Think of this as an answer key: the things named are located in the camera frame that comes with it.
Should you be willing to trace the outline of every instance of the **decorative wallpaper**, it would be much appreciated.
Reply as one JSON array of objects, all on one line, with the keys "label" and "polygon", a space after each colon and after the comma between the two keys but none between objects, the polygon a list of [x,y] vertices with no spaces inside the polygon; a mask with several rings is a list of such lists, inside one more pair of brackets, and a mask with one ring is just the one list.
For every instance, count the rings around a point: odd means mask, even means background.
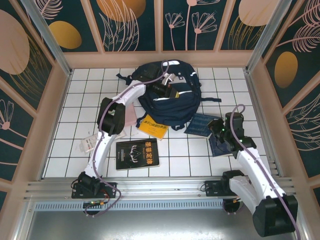
[{"label": "decorative wallpaper", "polygon": [[7,196],[7,193],[5,191],[0,191],[0,213],[1,213],[2,206],[5,203],[6,196]]},{"label": "decorative wallpaper", "polygon": [[320,3],[306,0],[266,63],[284,107],[320,70]]},{"label": "decorative wallpaper", "polygon": [[44,43],[46,49],[48,49],[51,57],[56,60],[56,57],[54,56],[54,54],[51,52],[51,49],[49,48],[48,44],[46,43],[46,41],[43,39],[41,33],[39,32],[38,28],[36,27],[36,25],[34,24],[34,22],[31,20],[29,14],[27,13],[24,5],[22,4],[21,0],[17,0],[17,2],[19,3],[20,7],[22,8],[22,10],[24,11],[25,15],[27,16],[27,18],[29,19],[29,22],[32,24],[33,28],[35,29],[36,33],[41,37],[42,42]]},{"label": "decorative wallpaper", "polygon": [[80,0],[34,0],[34,3],[63,52],[98,51]]},{"label": "decorative wallpaper", "polygon": [[226,0],[164,0],[163,50],[213,50]]},{"label": "decorative wallpaper", "polygon": [[253,50],[279,0],[236,0],[221,50]]},{"label": "decorative wallpaper", "polygon": [[37,109],[52,65],[9,1],[0,23],[0,77]]},{"label": "decorative wallpaper", "polygon": [[11,181],[33,117],[0,89],[0,178]]},{"label": "decorative wallpaper", "polygon": [[262,58],[265,58],[267,52],[269,51],[271,45],[274,43],[274,39],[276,38],[276,36],[279,34],[282,26],[284,25],[284,23],[286,22],[289,14],[291,13],[292,9],[294,8],[295,4],[297,3],[297,0],[292,0],[289,9],[284,13],[284,17],[282,18],[282,21],[280,22],[277,30],[274,32],[272,38],[270,39],[269,44],[266,46],[264,52],[262,53]]},{"label": "decorative wallpaper", "polygon": [[154,0],[90,0],[106,52],[155,51]]},{"label": "decorative wallpaper", "polygon": [[315,195],[315,199],[318,202],[318,205],[320,207],[320,187],[316,187],[313,189],[313,193]]},{"label": "decorative wallpaper", "polygon": [[286,115],[286,119],[308,177],[320,175],[320,84]]}]

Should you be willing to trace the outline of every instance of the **black mounting bracket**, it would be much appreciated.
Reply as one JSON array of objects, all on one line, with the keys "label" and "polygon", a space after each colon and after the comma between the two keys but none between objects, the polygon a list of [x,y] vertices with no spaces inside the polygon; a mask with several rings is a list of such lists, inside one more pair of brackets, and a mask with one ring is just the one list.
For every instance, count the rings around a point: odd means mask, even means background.
[{"label": "black mounting bracket", "polygon": [[207,197],[233,197],[237,196],[234,192],[225,192],[222,182],[219,181],[205,181],[205,195]]},{"label": "black mounting bracket", "polygon": [[[117,187],[116,182],[108,182],[108,183],[114,188]],[[113,188],[105,185],[103,182],[100,182],[99,189],[100,190],[97,192],[97,194],[94,195],[92,191],[88,191],[86,188],[82,187],[81,184],[75,183],[73,184],[71,198],[72,199],[104,199],[106,197],[105,191],[108,194],[109,198],[111,199],[116,198],[116,191]]]},{"label": "black mounting bracket", "polygon": [[122,130],[125,127],[125,121],[126,121],[126,106],[122,103],[114,102],[110,108],[108,109],[107,114],[104,116],[103,119],[102,115],[107,108],[107,106],[112,102],[113,100],[110,98],[105,97],[100,106],[100,111],[98,114],[97,124],[100,124],[100,121],[102,121],[102,130],[106,133],[108,133],[109,136],[114,134],[120,134]]}]

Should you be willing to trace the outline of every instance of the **enclosure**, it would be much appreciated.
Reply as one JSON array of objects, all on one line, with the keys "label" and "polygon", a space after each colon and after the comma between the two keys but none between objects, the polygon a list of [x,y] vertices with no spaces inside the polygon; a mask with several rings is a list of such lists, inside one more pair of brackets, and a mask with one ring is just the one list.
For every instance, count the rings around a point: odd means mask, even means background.
[{"label": "enclosure", "polygon": [[[320,235],[319,0],[3,0],[0,23],[0,239],[260,239],[245,206],[228,216],[202,191],[246,171],[184,133],[190,122],[157,140],[159,167],[116,170],[116,142],[152,138],[135,124],[114,141],[102,177],[123,198],[102,217],[107,230],[71,198],[92,154],[81,140],[99,131],[102,100],[127,87],[116,75],[163,60],[191,64],[201,96],[222,100],[197,113],[224,119],[246,105],[245,134],[298,200],[301,239]],[[296,239],[267,239],[283,237]]]}]

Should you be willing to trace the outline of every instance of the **white tile floor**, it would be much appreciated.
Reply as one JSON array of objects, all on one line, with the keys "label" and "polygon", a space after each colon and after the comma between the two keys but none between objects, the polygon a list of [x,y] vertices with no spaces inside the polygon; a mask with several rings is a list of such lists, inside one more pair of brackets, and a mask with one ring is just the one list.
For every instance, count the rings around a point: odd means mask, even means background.
[{"label": "white tile floor", "polygon": [[[126,88],[116,74],[130,75],[134,68],[75,69],[68,94],[55,132],[53,146],[44,170],[44,177],[77,177],[88,163],[90,154],[80,151],[81,139],[98,131],[95,123],[103,98],[112,98]],[[267,162],[257,119],[252,107],[246,80],[241,68],[198,68],[202,97],[221,98],[222,102],[202,102],[198,113],[224,117],[236,104],[247,106],[243,127],[253,137],[260,155]],[[136,115],[144,109],[134,102]],[[124,129],[120,141],[149,138],[135,126]],[[160,166],[116,171],[116,143],[111,146],[104,164],[104,177],[198,177],[220,176],[222,172],[241,169],[233,156],[212,157],[209,141],[196,135],[184,134],[185,129],[169,129],[162,141],[157,141]]]}]

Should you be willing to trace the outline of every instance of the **book cover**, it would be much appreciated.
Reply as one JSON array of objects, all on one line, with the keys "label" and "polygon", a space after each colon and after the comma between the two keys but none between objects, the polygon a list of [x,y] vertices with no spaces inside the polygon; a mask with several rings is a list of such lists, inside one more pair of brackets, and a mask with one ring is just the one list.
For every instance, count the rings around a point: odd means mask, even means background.
[{"label": "book cover", "polygon": [[215,136],[211,135],[209,138],[209,143],[213,157],[231,154],[231,152],[227,149],[227,144],[225,142],[221,144]]},{"label": "book cover", "polygon": [[149,115],[147,115],[142,120],[138,129],[145,134],[162,140],[168,131],[168,126],[156,123]]},{"label": "book cover", "polygon": [[219,119],[219,116],[210,116],[195,113],[191,119],[189,126],[184,131],[185,134],[193,134],[208,138],[211,135],[211,131],[208,128],[208,124],[214,120]]},{"label": "book cover", "polygon": [[159,166],[157,139],[117,142],[116,170],[140,169]]}]

